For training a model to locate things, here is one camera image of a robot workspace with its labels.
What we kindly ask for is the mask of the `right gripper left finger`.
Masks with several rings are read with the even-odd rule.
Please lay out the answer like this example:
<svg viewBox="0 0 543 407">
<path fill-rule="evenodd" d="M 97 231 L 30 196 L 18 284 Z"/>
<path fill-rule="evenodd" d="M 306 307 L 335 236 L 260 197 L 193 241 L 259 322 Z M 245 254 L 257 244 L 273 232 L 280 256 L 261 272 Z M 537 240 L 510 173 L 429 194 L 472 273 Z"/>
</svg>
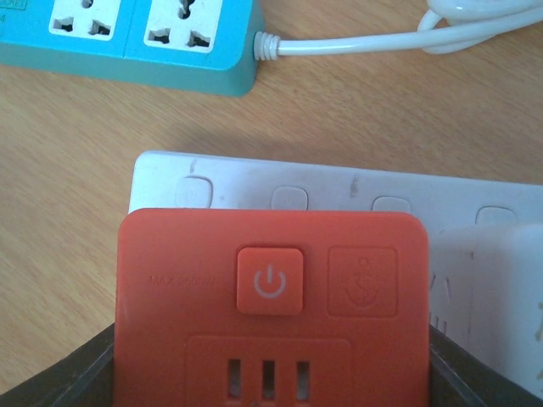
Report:
<svg viewBox="0 0 543 407">
<path fill-rule="evenodd" d="M 111 406 L 115 326 L 1 395 L 2 406 Z"/>
</svg>

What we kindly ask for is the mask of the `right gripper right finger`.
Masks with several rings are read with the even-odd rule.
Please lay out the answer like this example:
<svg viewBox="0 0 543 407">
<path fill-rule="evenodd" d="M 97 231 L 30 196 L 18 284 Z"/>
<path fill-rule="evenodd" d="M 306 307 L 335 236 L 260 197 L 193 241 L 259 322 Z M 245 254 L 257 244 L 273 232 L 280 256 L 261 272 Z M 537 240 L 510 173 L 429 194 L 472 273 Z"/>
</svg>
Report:
<svg viewBox="0 0 543 407">
<path fill-rule="evenodd" d="M 541 407 L 542 400 L 429 328 L 429 404 L 433 407 Z"/>
</svg>

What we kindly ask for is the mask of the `white cube adapter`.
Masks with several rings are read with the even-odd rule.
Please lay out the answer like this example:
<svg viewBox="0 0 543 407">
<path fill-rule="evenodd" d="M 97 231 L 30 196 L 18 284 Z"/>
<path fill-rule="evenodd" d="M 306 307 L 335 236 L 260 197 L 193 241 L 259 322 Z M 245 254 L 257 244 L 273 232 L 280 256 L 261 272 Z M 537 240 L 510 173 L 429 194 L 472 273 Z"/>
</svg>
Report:
<svg viewBox="0 0 543 407">
<path fill-rule="evenodd" d="M 472 226 L 430 238 L 430 323 L 542 396 L 542 225 Z"/>
</svg>

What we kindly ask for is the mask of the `red cube adapter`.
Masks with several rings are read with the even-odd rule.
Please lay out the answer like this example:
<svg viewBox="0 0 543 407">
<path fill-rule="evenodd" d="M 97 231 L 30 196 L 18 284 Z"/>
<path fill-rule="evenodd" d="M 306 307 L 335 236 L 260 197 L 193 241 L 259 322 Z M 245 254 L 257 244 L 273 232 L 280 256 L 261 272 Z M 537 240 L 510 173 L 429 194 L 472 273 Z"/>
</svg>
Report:
<svg viewBox="0 0 543 407">
<path fill-rule="evenodd" d="M 426 406 L 428 234 L 394 212 L 139 209 L 116 406 Z"/>
</svg>

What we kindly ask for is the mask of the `long white multicolour power strip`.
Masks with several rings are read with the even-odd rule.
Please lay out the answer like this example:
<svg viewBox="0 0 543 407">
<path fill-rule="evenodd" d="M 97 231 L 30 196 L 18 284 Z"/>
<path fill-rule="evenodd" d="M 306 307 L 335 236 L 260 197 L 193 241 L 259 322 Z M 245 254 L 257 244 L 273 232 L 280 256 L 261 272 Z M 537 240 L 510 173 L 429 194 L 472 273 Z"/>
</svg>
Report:
<svg viewBox="0 0 543 407">
<path fill-rule="evenodd" d="M 542 237 L 539 185 L 166 151 L 135 162 L 129 209 L 142 208 L 394 211 L 431 234 Z"/>
</svg>

